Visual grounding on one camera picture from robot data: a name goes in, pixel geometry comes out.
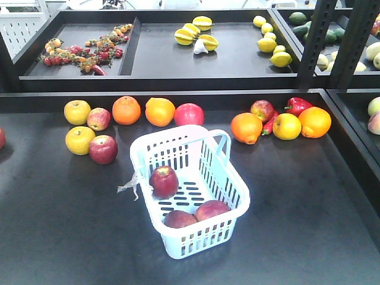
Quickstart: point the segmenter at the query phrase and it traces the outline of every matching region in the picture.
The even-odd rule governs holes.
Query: orange fruit
[[[255,144],[262,131],[262,120],[252,113],[241,113],[231,121],[231,131],[237,141]]]
[[[112,116],[120,125],[132,125],[141,116],[141,107],[131,96],[118,98],[112,106]]]
[[[301,122],[293,114],[282,113],[273,122],[273,134],[280,140],[290,141],[299,136]]]
[[[306,138],[320,138],[331,127],[331,116],[319,107],[310,107],[298,116],[301,121],[301,134]]]
[[[167,126],[174,118],[176,108],[165,98],[150,98],[145,104],[145,116],[155,126]]]

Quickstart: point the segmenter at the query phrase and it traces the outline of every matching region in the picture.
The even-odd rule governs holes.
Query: black tray
[[[332,127],[316,140],[268,135],[244,145],[232,139],[230,161],[250,189],[251,206],[230,241],[174,260],[141,195],[134,201],[131,189],[116,194],[134,172],[133,140],[163,128],[143,116],[98,132],[119,144],[116,161],[107,166],[71,154],[64,143],[72,127],[63,116],[66,102],[85,99],[109,109],[125,94],[142,106],[151,96],[176,106],[198,103],[205,127],[229,134],[232,118],[255,100],[267,99],[281,111],[300,96],[329,111]],[[0,126],[8,140],[0,151],[2,285],[380,281],[380,219],[365,195],[370,185],[356,180],[360,171],[373,174],[355,168],[371,156],[359,151],[361,141],[324,90],[2,94]]]
[[[303,43],[296,37],[292,32],[292,25],[289,22],[289,16],[291,13],[299,11],[303,12],[307,18],[310,20],[311,15],[314,13],[313,9],[274,9],[275,15],[278,17],[279,22],[288,32],[289,36],[292,38],[295,45],[300,50],[301,54],[303,53]],[[332,15],[332,21],[330,23],[329,29],[336,29],[338,27],[346,28],[347,23],[349,22],[349,17],[352,12],[351,8],[342,8],[335,9],[334,14]],[[366,71],[358,71],[354,73],[354,77],[350,83],[350,88],[377,88],[380,85],[378,84],[377,76],[380,74],[379,71],[374,67],[373,62],[370,62],[366,59],[366,48],[374,42],[378,42],[378,39],[372,35],[369,36],[366,46],[363,50],[363,53],[360,57],[360,62],[366,65]],[[322,49],[321,53],[326,55],[329,61],[331,61],[331,53],[339,50],[339,43],[333,45],[326,45]],[[314,86],[326,88],[329,85],[328,79],[330,72],[321,71],[318,67],[315,68],[316,77],[314,77]]]
[[[210,31],[219,47],[194,55],[193,46],[175,42],[174,32],[198,15],[213,19]],[[270,54],[257,48],[262,37],[252,20],[265,17],[274,26],[277,43],[285,45],[293,63],[276,68]],[[76,66],[36,63],[45,43],[59,37],[64,46],[99,38],[115,25],[134,23],[124,46],[125,58],[104,67],[107,77],[81,75]],[[300,55],[271,9],[233,11],[59,11],[16,56],[14,64],[23,91],[150,91],[295,88]]]

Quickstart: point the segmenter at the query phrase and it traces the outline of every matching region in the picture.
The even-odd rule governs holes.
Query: lemon
[[[193,25],[197,26],[201,31],[208,31],[213,25],[212,19],[206,16],[198,16],[192,20]]]
[[[287,52],[276,52],[271,57],[271,62],[276,67],[287,67],[292,62],[292,57]]]
[[[190,33],[194,35],[194,37],[197,37],[201,33],[201,30],[198,29],[198,27],[192,23],[184,24],[183,29],[188,30]]]
[[[216,49],[219,45],[218,40],[214,38],[213,36],[210,36],[209,34],[202,34],[199,36],[199,39],[203,41],[204,47],[209,52]]]
[[[261,26],[262,26],[263,24],[265,24],[267,21],[266,21],[266,19],[265,19],[264,17],[262,17],[262,16],[256,16],[256,17],[254,18],[253,22],[254,22],[254,25],[255,25],[256,27],[261,28]]]
[[[276,40],[276,35],[274,33],[272,33],[271,31],[269,31],[268,33],[265,33],[264,37],[269,37],[270,39],[274,39]]]
[[[273,52],[277,46],[277,43],[274,39],[270,39],[269,37],[263,37],[262,39],[257,41],[257,46],[259,50],[262,52]]]
[[[180,28],[179,30],[176,30],[176,32],[174,33],[174,38],[180,45],[188,46],[192,44],[194,40],[194,35],[188,30]]]
[[[262,33],[262,34],[266,34],[266,33],[268,33],[269,31],[273,31],[273,26],[272,26],[270,23],[264,23],[264,24],[261,26],[261,33]]]
[[[273,54],[277,52],[285,52],[285,51],[286,51],[286,48],[283,45],[278,45],[274,48]]]
[[[273,123],[273,134],[281,140],[293,140],[302,130],[301,121],[293,114],[282,113]]]

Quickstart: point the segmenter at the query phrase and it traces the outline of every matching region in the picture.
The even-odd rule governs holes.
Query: avocado
[[[289,16],[289,21],[295,26],[301,26],[307,22],[308,18],[302,12],[293,12]]]
[[[297,26],[292,28],[292,32],[296,35],[298,39],[302,39],[302,37],[309,31],[309,28],[306,25]]]
[[[346,32],[346,31],[345,31],[343,28],[336,28],[336,29],[334,30],[334,34],[337,36],[337,41],[338,41],[338,42],[341,42],[341,41],[342,41],[345,32]]]
[[[327,30],[326,37],[325,37],[325,45],[332,45],[337,41],[337,36],[335,35],[334,31]]]

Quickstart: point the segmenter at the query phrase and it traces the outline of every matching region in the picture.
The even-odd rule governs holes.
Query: apple in basket
[[[164,165],[153,170],[149,184],[153,187],[153,195],[157,199],[163,200],[177,193],[179,181],[174,169]]]
[[[224,202],[209,200],[198,207],[194,216],[198,221],[203,221],[228,211],[230,211],[230,208]]]
[[[182,210],[173,210],[168,212],[164,220],[165,226],[172,227],[174,229],[187,227],[197,222],[198,220],[194,217],[194,215]]]

